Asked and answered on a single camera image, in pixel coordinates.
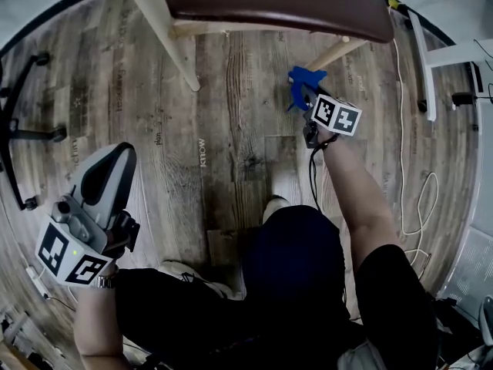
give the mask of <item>cable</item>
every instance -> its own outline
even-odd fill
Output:
[[[419,253],[425,254],[427,256],[427,264],[428,264],[428,261],[429,261],[429,258],[430,258],[430,254],[428,254],[427,252],[425,252],[425,251],[423,251],[421,249],[421,243],[423,241],[423,230],[426,227],[426,224],[428,223],[428,221],[430,220],[430,217],[433,214],[433,211],[434,211],[435,206],[437,205],[438,191],[440,189],[440,184],[438,182],[437,174],[435,174],[434,172],[430,172],[428,174],[425,182],[423,183],[423,187],[421,188],[421,192],[420,192],[420,195],[419,195],[419,198],[418,198],[418,204],[416,206],[417,211],[418,211],[419,229],[417,229],[415,231],[410,231],[410,232],[405,231],[405,229],[404,229],[404,188],[405,188],[406,181],[405,181],[404,160],[403,160],[403,148],[404,148],[404,117],[403,117],[404,86],[403,86],[403,83],[402,83],[401,61],[400,61],[400,58],[399,58],[399,48],[397,46],[397,42],[395,41],[395,39],[393,40],[393,42],[394,42],[394,46],[395,46],[395,54],[397,56],[397,74],[399,76],[399,83],[401,85],[401,102],[400,102],[400,106],[399,106],[399,115],[400,115],[400,118],[401,118],[401,147],[400,147],[400,158],[399,159],[400,159],[400,163],[401,163],[401,174],[402,174],[402,185],[401,185],[401,232],[402,232],[402,234],[404,236],[412,236],[414,234],[419,234],[419,240],[418,240],[418,245],[416,246],[416,249],[415,250],[406,251],[408,253],[409,252],[415,252],[414,257],[413,257],[413,260],[411,261],[411,266],[412,266],[414,264],[414,262],[416,261],[416,258],[418,257],[418,254]],[[428,185],[428,182],[429,182],[429,180],[430,180],[431,177],[433,177],[435,179],[435,183],[437,185],[437,192],[435,194],[433,206],[431,206],[430,213],[424,219],[424,222],[423,222],[423,219],[422,219],[422,216],[421,216],[420,204],[421,204],[421,199],[422,199],[423,194],[424,194],[424,190],[425,190],[426,186]],[[421,278],[421,276],[424,273],[425,267],[423,268],[423,271],[420,274],[420,278]]]
[[[322,212],[322,210],[320,209],[320,206],[318,205],[318,201],[317,201],[317,166],[315,165],[314,158],[315,158],[315,154],[319,150],[325,150],[327,148],[327,145],[333,143],[335,140],[337,140],[338,137],[339,137],[339,133],[336,133],[330,139],[325,140],[322,143],[318,144],[312,151],[310,155],[310,161],[308,162],[308,177],[310,178],[311,194],[314,197],[315,205],[317,206],[317,209],[320,212]]]
[[[144,354],[151,355],[150,352],[146,351],[145,349],[141,349],[139,347],[136,347],[135,345],[127,344],[125,342],[123,343],[123,345],[126,345],[127,347],[132,347],[132,348],[138,349],[139,351],[142,351]]]
[[[72,293],[72,289],[70,289],[70,287],[67,287],[69,289],[69,293],[70,293],[70,296],[72,296],[72,299],[74,299],[74,302],[75,303],[79,303],[79,301],[75,298],[74,294]]]
[[[39,274],[39,276],[38,276],[38,277],[33,278],[32,280],[33,280],[33,281],[36,281],[36,280],[38,280],[39,278],[41,278],[41,277],[42,277],[42,275],[45,273],[45,271],[46,271],[46,267],[44,267],[44,268],[43,268],[43,271]]]
[[[46,300],[56,300],[56,301],[58,301],[59,303],[61,303],[61,304],[63,304],[64,306],[66,306],[69,310],[72,310],[72,311],[74,311],[74,312],[75,312],[75,309],[74,309],[74,308],[70,307],[68,304],[65,304],[65,303],[64,303],[63,301],[61,301],[60,299],[57,299],[57,298],[50,298],[50,297],[49,297],[48,295],[46,295],[46,294],[45,294],[44,298],[45,298]]]
[[[479,365],[479,363],[477,363],[473,358],[471,358],[471,356],[469,355],[469,352],[468,352],[468,358],[471,362],[473,362],[475,365]]]
[[[478,45],[479,45],[479,48],[481,48],[481,49],[485,52],[485,54],[486,54],[486,55],[488,55],[490,58],[492,58],[492,59],[493,59],[493,56],[491,56],[491,55],[488,53],[488,51],[486,51],[486,49],[484,49],[484,48],[483,48],[483,45],[481,45],[477,39],[474,39],[473,41],[474,41],[476,44],[478,44]],[[493,68],[492,68],[492,67],[490,66],[490,64],[488,63],[488,60],[486,60],[486,59],[485,59],[485,63],[488,65],[489,69],[490,69],[491,71],[493,71]]]

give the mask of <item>chair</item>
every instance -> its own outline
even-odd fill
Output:
[[[299,29],[344,36],[306,67],[317,70],[363,45],[394,37],[384,0],[135,0],[192,90],[200,89],[176,40],[212,32]]]
[[[8,181],[14,192],[15,200],[21,210],[34,210],[38,204],[35,197],[27,199],[25,202],[21,198],[18,190],[17,179],[15,178],[12,158],[10,156],[9,143],[10,140],[41,140],[53,141],[58,143],[67,137],[65,127],[59,127],[50,133],[32,132],[30,130],[20,130],[18,128],[18,119],[13,119],[15,104],[21,93],[22,86],[35,63],[37,66],[47,65],[49,62],[49,54],[46,52],[39,55],[32,55],[21,72],[17,82],[13,88],[0,89],[0,97],[6,98],[3,109],[0,109],[0,172],[7,173]],[[0,62],[0,83],[3,77],[2,62]]]

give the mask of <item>person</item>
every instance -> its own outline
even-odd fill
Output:
[[[319,143],[332,134],[319,127]],[[272,200],[242,258],[244,301],[176,262],[106,271],[114,288],[79,292],[75,343],[88,370],[130,368],[122,336],[170,368],[434,370],[436,318],[390,207],[342,138],[324,160],[350,232],[363,325],[345,305],[339,230],[318,210]]]

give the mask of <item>office chair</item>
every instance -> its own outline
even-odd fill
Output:
[[[10,156],[9,143],[10,140],[38,140],[38,141],[53,141],[59,143],[67,137],[65,127],[58,127],[50,133],[33,132],[30,130],[20,130],[18,128],[18,119],[12,118],[15,104],[21,93],[22,86],[35,63],[37,66],[45,66],[49,62],[49,54],[42,52],[39,55],[32,55],[26,63],[21,75],[12,88],[0,89],[0,98],[6,99],[3,109],[0,108],[0,172],[7,173],[8,181],[14,192],[15,200],[21,210],[34,210],[38,206],[35,197],[30,197],[23,201],[18,190],[17,179],[15,178],[12,158]],[[0,61],[0,84],[2,83],[3,69]]]

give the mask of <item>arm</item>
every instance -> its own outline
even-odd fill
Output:
[[[321,132],[319,143],[328,138],[327,131]],[[367,337],[388,370],[434,369],[438,331],[433,309],[399,248],[380,187],[344,140],[330,143],[324,159],[350,231],[357,302]]]
[[[331,136],[319,127],[319,143]],[[324,159],[349,228],[356,273],[373,250],[386,244],[399,245],[391,209],[377,182],[342,138],[328,145]]]
[[[110,264],[106,275],[115,272],[115,264]],[[123,355],[123,337],[116,322],[115,289],[84,288],[79,291],[74,336],[86,369],[131,368]]]

